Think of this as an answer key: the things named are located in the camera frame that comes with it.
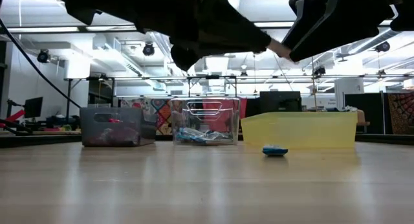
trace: white pillar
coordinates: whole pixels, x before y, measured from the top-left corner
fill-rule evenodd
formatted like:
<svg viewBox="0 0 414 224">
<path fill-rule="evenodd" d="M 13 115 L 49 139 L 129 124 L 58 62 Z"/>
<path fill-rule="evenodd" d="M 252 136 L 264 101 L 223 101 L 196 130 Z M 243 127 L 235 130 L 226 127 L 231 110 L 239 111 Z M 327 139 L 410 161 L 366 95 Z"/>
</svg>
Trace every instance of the white pillar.
<svg viewBox="0 0 414 224">
<path fill-rule="evenodd" d="M 336 106 L 339 110 L 344 108 L 345 95 L 363 94 L 364 79 L 363 78 L 341 78 L 335 80 L 335 97 Z"/>
<path fill-rule="evenodd" d="M 90 38 L 83 39 L 82 43 L 75 44 L 81 50 L 89 52 L 93 49 L 93 36 Z M 73 57 L 68 58 L 65 62 L 66 78 L 77 79 L 77 78 L 87 78 L 91 73 L 91 59 L 87 56 L 81 54 L 74 54 Z M 72 81 L 72 86 L 74 86 L 77 81 Z M 71 99 L 79 104 L 81 107 L 88 106 L 88 97 L 89 97 L 89 82 L 81 81 L 71 90 Z M 79 108 L 71 103 L 69 106 L 69 115 L 79 115 Z"/>
</svg>

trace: desk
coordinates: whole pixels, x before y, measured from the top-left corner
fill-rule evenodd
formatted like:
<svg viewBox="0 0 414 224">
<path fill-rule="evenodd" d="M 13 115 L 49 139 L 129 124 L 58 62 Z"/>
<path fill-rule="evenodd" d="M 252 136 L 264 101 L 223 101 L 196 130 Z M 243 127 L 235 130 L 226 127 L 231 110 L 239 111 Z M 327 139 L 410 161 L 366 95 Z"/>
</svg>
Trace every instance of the desk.
<svg viewBox="0 0 414 224">
<path fill-rule="evenodd" d="M 238 146 L 0 150 L 2 223 L 412 224 L 414 149 L 268 158 Z"/>
</svg>

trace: ceiling light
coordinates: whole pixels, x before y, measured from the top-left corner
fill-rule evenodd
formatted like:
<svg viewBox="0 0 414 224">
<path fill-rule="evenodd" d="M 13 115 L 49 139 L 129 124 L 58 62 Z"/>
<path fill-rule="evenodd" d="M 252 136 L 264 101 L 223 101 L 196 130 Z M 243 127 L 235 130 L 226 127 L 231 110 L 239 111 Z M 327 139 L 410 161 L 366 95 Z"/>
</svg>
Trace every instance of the ceiling light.
<svg viewBox="0 0 414 224">
<path fill-rule="evenodd" d="M 280 21 L 280 22 L 255 22 L 257 27 L 272 28 L 272 27 L 285 27 L 290 28 L 294 24 L 293 21 Z"/>
<path fill-rule="evenodd" d="M 79 32 L 78 27 L 10 27 L 10 33 L 55 33 L 55 32 Z"/>
<path fill-rule="evenodd" d="M 88 32 L 123 32 L 136 30 L 134 25 L 112 25 L 86 27 Z"/>
</svg>

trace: red object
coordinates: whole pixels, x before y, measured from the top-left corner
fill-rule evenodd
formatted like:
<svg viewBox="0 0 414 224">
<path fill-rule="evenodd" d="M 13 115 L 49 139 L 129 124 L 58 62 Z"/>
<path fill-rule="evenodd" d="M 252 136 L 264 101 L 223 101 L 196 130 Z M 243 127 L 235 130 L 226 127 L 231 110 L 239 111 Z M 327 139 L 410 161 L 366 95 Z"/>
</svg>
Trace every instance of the red object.
<svg viewBox="0 0 414 224">
<path fill-rule="evenodd" d="M 110 118 L 109 119 L 109 122 L 110 123 L 119 123 L 119 122 L 121 122 L 120 120 L 116 120 L 116 119 L 114 119 L 114 118 Z"/>
<path fill-rule="evenodd" d="M 204 122 L 209 125 L 210 130 L 222 133 L 229 131 L 228 125 L 230 121 L 232 121 L 232 112 L 223 110 L 235 109 L 237 104 L 233 103 L 233 100 L 206 100 L 202 105 L 205 109 L 221 110 L 220 112 L 217 112 L 217 116 L 204 117 L 205 120 L 209 120 Z"/>
<path fill-rule="evenodd" d="M 246 117 L 247 98 L 240 98 L 240 118 Z"/>
<path fill-rule="evenodd" d="M 11 116 L 7 117 L 5 120 L 7 120 L 9 122 L 15 122 L 18 118 L 24 116 L 25 114 L 26 114 L 25 110 L 20 110 L 17 113 L 15 113 L 14 115 L 11 115 Z M 0 128 L 4 128 L 4 127 L 6 127 L 5 124 L 0 124 Z"/>
</svg>

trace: toy in bin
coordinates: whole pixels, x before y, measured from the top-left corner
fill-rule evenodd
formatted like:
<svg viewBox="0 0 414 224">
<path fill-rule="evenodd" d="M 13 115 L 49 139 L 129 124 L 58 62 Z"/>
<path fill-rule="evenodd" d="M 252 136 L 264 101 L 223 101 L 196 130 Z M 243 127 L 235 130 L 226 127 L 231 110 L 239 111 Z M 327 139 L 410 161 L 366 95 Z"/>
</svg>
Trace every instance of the toy in bin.
<svg viewBox="0 0 414 224">
<path fill-rule="evenodd" d="M 282 157 L 288 152 L 288 149 L 283 149 L 278 145 L 269 144 L 263 147 L 262 152 L 271 157 Z"/>
<path fill-rule="evenodd" d="M 176 138 L 183 143 L 201 144 L 229 144 L 233 141 L 231 137 L 224 133 L 212 130 L 204 133 L 191 128 L 180 128 Z"/>
</svg>

